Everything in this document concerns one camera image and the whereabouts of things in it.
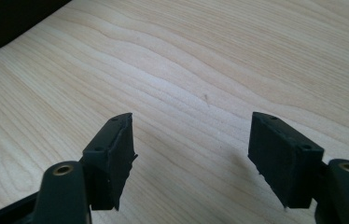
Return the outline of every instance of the wooden table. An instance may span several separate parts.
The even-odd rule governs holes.
[[[133,112],[139,158],[93,223],[314,223],[247,158],[253,111],[349,159],[349,0],[74,0],[0,49],[0,208]]]

